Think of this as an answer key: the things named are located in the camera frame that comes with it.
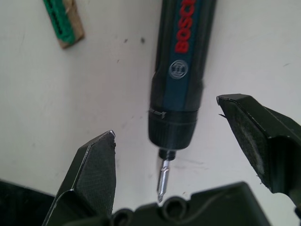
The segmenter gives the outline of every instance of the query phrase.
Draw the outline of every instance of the circular hole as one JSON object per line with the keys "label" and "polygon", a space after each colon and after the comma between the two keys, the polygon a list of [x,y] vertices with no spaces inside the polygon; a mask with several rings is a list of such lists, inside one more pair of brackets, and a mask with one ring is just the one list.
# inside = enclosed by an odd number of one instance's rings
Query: circular hole
{"label": "circular hole", "polygon": [[163,214],[167,219],[179,220],[184,217],[187,207],[185,200],[173,198],[165,203]]}
{"label": "circular hole", "polygon": [[117,213],[113,220],[114,226],[127,226],[129,223],[129,215],[126,212]]}
{"label": "circular hole", "polygon": [[178,216],[182,213],[183,206],[180,202],[174,201],[170,202],[166,207],[166,212],[170,218],[178,218]]}

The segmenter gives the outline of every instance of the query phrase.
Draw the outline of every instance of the electric screwdriver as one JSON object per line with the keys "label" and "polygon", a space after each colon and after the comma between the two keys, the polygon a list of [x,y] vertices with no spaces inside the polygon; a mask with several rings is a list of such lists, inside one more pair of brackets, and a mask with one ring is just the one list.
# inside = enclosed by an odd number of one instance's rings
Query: electric screwdriver
{"label": "electric screwdriver", "polygon": [[163,200],[169,162],[188,147],[203,90],[215,0],[163,0],[155,74],[152,79],[149,138],[163,160],[158,201]]}

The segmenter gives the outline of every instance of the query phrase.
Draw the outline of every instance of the circular logo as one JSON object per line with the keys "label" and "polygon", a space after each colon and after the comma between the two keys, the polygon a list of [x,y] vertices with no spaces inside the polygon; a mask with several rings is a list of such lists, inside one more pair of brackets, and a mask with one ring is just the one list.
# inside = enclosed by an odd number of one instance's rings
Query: circular logo
{"label": "circular logo", "polygon": [[183,60],[174,61],[169,67],[169,74],[173,79],[181,79],[188,72],[188,65]]}

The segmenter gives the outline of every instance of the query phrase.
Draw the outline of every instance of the white table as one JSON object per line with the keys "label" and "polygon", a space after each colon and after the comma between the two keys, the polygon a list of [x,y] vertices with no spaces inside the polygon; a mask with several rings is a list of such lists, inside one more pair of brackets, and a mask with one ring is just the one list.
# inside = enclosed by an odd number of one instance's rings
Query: white table
{"label": "white table", "polygon": [[[77,3],[86,38],[61,50],[42,0],[1,1],[0,178],[55,194],[77,149],[113,129],[114,209],[135,209],[157,198],[147,111],[161,1]],[[292,201],[260,184],[215,97],[249,94],[301,123],[300,15],[299,0],[219,0],[198,125],[166,197],[243,180],[274,226],[298,225]]]}

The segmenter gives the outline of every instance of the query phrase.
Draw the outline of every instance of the black plastic part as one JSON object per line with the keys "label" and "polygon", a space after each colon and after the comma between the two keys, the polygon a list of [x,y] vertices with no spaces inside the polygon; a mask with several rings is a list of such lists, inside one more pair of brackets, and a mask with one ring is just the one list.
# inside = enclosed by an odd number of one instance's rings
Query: black plastic part
{"label": "black plastic part", "polygon": [[217,102],[263,184],[300,206],[301,126],[251,96],[222,95]]}
{"label": "black plastic part", "polygon": [[171,150],[188,147],[196,126],[203,90],[202,77],[216,1],[202,0],[185,109],[181,112],[171,112],[163,108],[163,97],[169,68],[176,2],[175,0],[163,0],[162,4],[156,73],[152,79],[149,113],[151,142],[161,148]]}
{"label": "black plastic part", "polygon": [[[106,222],[103,219],[97,226],[270,226],[243,182],[193,194],[189,201],[172,197],[162,207],[153,203],[135,212],[119,210],[110,224]],[[68,226],[87,225],[82,221]]]}
{"label": "black plastic part", "polygon": [[301,211],[298,207],[295,208],[295,213],[299,217],[299,219],[301,220]]}
{"label": "black plastic part", "polygon": [[172,161],[175,159],[176,151],[159,149],[159,157],[163,160]]}
{"label": "black plastic part", "polygon": [[54,196],[0,181],[0,225],[41,226]]}
{"label": "black plastic part", "polygon": [[81,220],[70,221],[62,226],[109,226],[110,220],[106,216],[97,216]]}
{"label": "black plastic part", "polygon": [[77,151],[43,226],[111,215],[116,187],[114,138],[108,131]]}
{"label": "black plastic part", "polygon": [[197,123],[198,112],[149,112],[149,138],[167,150],[188,147]]}

